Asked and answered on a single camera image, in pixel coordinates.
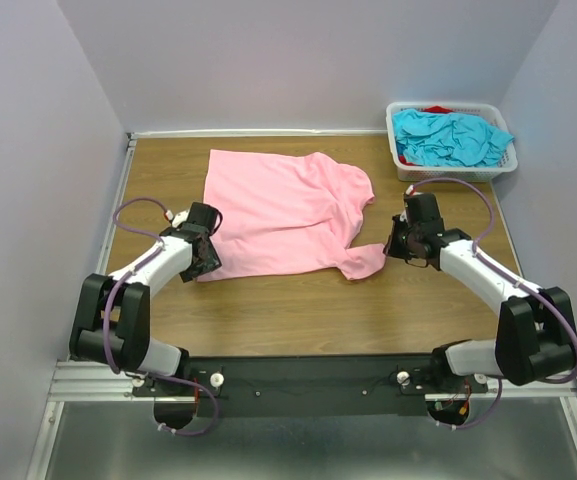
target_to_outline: white laundry basket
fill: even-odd
[[[399,161],[397,154],[397,138],[395,137],[395,129],[393,126],[392,116],[406,110],[414,108],[416,110],[424,110],[426,108],[439,105],[444,108],[453,110],[459,113],[468,113],[471,115],[478,115],[486,120],[491,125],[508,131],[508,126],[501,116],[499,110],[492,105],[485,103],[460,103],[460,102],[393,102],[386,108],[386,126],[388,128],[388,141],[390,142],[390,152],[395,160],[397,167],[397,176],[399,180],[406,182],[417,182],[426,178],[432,177],[452,177],[466,180],[467,182],[489,182],[500,173],[512,172],[517,168],[517,153],[512,143],[506,148],[504,156],[501,158],[496,167],[423,167],[404,165]]]

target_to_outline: wooden table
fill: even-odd
[[[362,168],[376,201],[353,245],[386,242],[402,193],[385,136],[140,139],[124,200],[150,195],[173,211],[203,198],[210,149],[302,156],[326,153]],[[494,201],[489,185],[481,185]],[[473,236],[486,227],[486,208],[458,185],[431,185],[446,227]],[[128,224],[160,231],[160,210],[136,204],[122,213]],[[108,264],[116,270],[134,260],[151,240],[117,231]],[[517,271],[501,221],[482,243]],[[173,280],[154,298],[151,334],[192,355],[271,355],[423,352],[466,338],[491,338],[497,318],[459,282],[432,268],[388,259],[363,281],[347,281],[337,269],[183,284]]]

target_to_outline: gray wall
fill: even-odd
[[[557,0],[59,0],[123,126],[380,128],[498,103]]]
[[[0,479],[28,467],[122,132],[56,2],[0,1]]]
[[[562,0],[501,110],[519,171],[498,183],[525,273],[570,293],[577,319],[577,0]]]

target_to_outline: purple cable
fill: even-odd
[[[154,238],[157,241],[157,248],[150,255],[148,255],[142,261],[137,263],[133,270],[129,270],[126,273],[124,273],[121,276],[121,278],[119,280],[117,280],[117,282],[112,287],[112,289],[110,289],[110,293],[108,294],[108,300],[106,301],[106,306],[104,308],[104,317],[103,317],[103,324],[102,324],[103,344],[104,344],[104,354],[106,356],[106,362],[108,363],[108,366],[110,367],[110,369],[115,374],[118,374],[120,372],[120,369],[117,366],[117,363],[115,362],[114,357],[112,356],[112,349],[110,348],[110,313],[112,312],[112,307],[113,307],[113,304],[115,302],[115,297],[117,296],[119,289],[126,282],[126,280],[128,280],[131,276],[133,276],[135,273],[137,273],[139,270],[141,270],[144,266],[146,266],[149,262],[151,262],[155,257],[157,257],[157,255],[159,255],[163,251],[163,246],[161,244],[163,242],[163,239],[159,235],[157,235],[156,233],[149,232],[148,230],[142,230],[140,228],[130,227],[130,226],[125,225],[119,221],[119,214],[121,213],[121,211],[124,208],[126,208],[129,205],[132,205],[135,202],[140,202],[140,201],[154,203],[154,204],[158,205],[159,207],[161,207],[161,209],[164,211],[164,213],[168,211],[166,206],[162,202],[160,202],[159,200],[157,200],[155,198],[136,197],[136,198],[133,198],[132,200],[128,200],[127,202],[120,205],[119,208],[117,208],[117,210],[115,210],[115,213],[112,216],[112,221],[117,227],[119,227],[123,230],[126,230],[127,232],[137,233],[139,235],[146,235],[147,237]],[[214,405],[213,416],[212,416],[210,423],[206,427],[204,427],[200,430],[196,430],[196,431],[192,431],[192,432],[185,432],[183,430],[175,430],[175,429],[168,427],[167,425],[161,424],[162,429],[167,430],[169,432],[173,432],[176,435],[179,435],[182,437],[196,437],[196,436],[203,435],[204,433],[208,432],[208,430],[210,430],[217,423],[217,420],[219,419],[219,402],[217,401],[215,396],[212,394],[212,392],[208,388],[204,387],[203,385],[201,385],[199,383],[191,382],[190,380],[183,380],[181,378],[167,377],[164,375],[156,375],[153,373],[149,373],[149,375],[152,377],[155,377],[155,378],[159,378],[161,380],[180,383],[182,385],[187,385],[189,387],[193,387],[193,388],[202,390],[203,392],[205,392],[208,395],[208,397],[210,397],[210,400],[212,401],[212,403]]]
[[[136,202],[151,202],[151,203],[154,203],[155,205],[158,205],[159,207],[161,207],[161,209],[164,212],[166,212],[168,210],[163,203],[161,203],[159,200],[157,200],[155,198],[136,197],[136,198],[133,198],[132,200],[128,200],[127,202],[123,203],[122,205],[119,206],[119,208],[117,208],[117,210],[115,210],[115,213],[113,213],[113,215],[112,215],[113,223],[117,227],[119,227],[123,230],[126,230],[127,232],[137,233],[139,235],[145,235],[147,237],[154,238],[158,243],[162,242],[161,237],[159,235],[157,235],[156,233],[149,232],[148,230],[142,230],[140,228],[130,227],[130,226],[125,225],[119,221],[119,214],[121,213],[121,211],[124,208],[126,208],[127,206],[132,205],[133,203],[136,203]],[[103,339],[104,339],[104,354],[106,355],[106,362],[108,363],[108,366],[110,367],[110,369],[115,374],[118,374],[120,372],[119,367],[117,366],[117,363],[115,362],[115,359],[112,356],[112,350],[110,348],[110,313],[112,312],[112,307],[113,307],[114,302],[115,302],[115,297],[117,296],[119,289],[126,282],[126,280],[128,280],[131,276],[133,276],[135,273],[137,273],[137,271],[139,271],[146,264],[148,264],[148,262],[153,260],[157,255],[159,255],[161,253],[162,250],[163,250],[162,246],[160,244],[158,244],[157,249],[154,252],[152,252],[150,255],[148,255],[146,258],[144,258],[137,265],[135,265],[135,268],[133,271],[127,271],[126,273],[124,273],[122,275],[122,277],[119,280],[117,280],[115,285],[110,290],[110,293],[108,294],[108,300],[106,301],[106,308],[104,308],[104,319],[103,319],[104,321],[103,321],[103,325],[102,325]]]
[[[564,318],[564,316],[561,314],[561,312],[559,312],[559,310],[557,310],[555,308],[554,305],[552,305],[548,300],[546,300],[546,298],[544,298],[539,292],[534,291],[532,288],[527,287],[526,285],[524,285],[522,282],[517,282],[515,278],[513,278],[511,275],[509,275],[508,273],[506,273],[504,270],[502,270],[501,268],[499,268],[497,265],[495,265],[494,263],[490,262],[486,257],[484,257],[483,255],[481,255],[481,253],[479,252],[479,242],[481,242],[481,240],[488,235],[490,232],[492,232],[492,229],[495,225],[495,210],[492,206],[492,204],[490,203],[490,200],[488,200],[488,198],[486,197],[486,195],[483,194],[483,192],[481,190],[479,190],[477,187],[475,187],[474,185],[464,181],[464,180],[460,180],[458,178],[450,178],[450,177],[436,177],[436,178],[429,178],[427,180],[422,180],[421,182],[415,183],[412,186],[412,190],[415,191],[418,187],[425,185],[427,183],[432,183],[432,182],[452,182],[452,183],[458,183],[460,185],[463,185],[465,187],[468,187],[469,189],[471,189],[473,192],[475,192],[477,194],[477,196],[479,198],[481,198],[484,202],[484,204],[486,205],[486,208],[488,209],[488,214],[490,215],[490,221],[488,222],[488,226],[486,227],[486,229],[483,231],[483,233],[481,235],[479,235],[477,238],[475,238],[475,240],[472,242],[472,252],[475,255],[475,257],[477,257],[477,259],[483,263],[484,265],[486,265],[490,270],[492,270],[493,272],[495,272],[497,275],[499,275],[500,277],[502,277],[503,279],[505,279],[506,281],[512,283],[512,284],[517,284],[517,287],[522,290],[523,292],[527,293],[528,295],[531,295],[533,298],[535,298],[539,303],[541,303],[545,308],[547,308],[557,319],[557,321],[561,324],[561,326],[563,327],[563,329],[566,331],[566,333],[568,334],[568,336],[570,337],[570,340],[572,342],[573,345],[573,350],[575,353],[575,357],[576,357],[576,362],[575,362],[575,367],[572,369],[572,371],[561,378],[545,378],[544,380],[541,380],[544,383],[556,383],[556,384],[560,384],[560,383],[567,383],[570,382],[572,380],[574,380],[575,378],[577,378],[577,335],[575,334],[574,330],[572,329],[572,327],[570,326],[570,324],[566,321],[566,319]],[[501,380],[499,380],[499,390],[497,393],[497,397],[495,398],[495,401],[492,403],[492,405],[490,406],[490,408],[486,411],[486,413],[484,413],[483,415],[481,415],[477,420],[468,423],[466,425],[460,425],[457,426],[457,429],[463,430],[466,428],[471,428],[475,425],[479,425],[481,422],[483,422],[486,418],[488,418],[490,416],[490,414],[492,413],[492,411],[497,407],[497,405],[499,404],[499,400],[501,399]]]

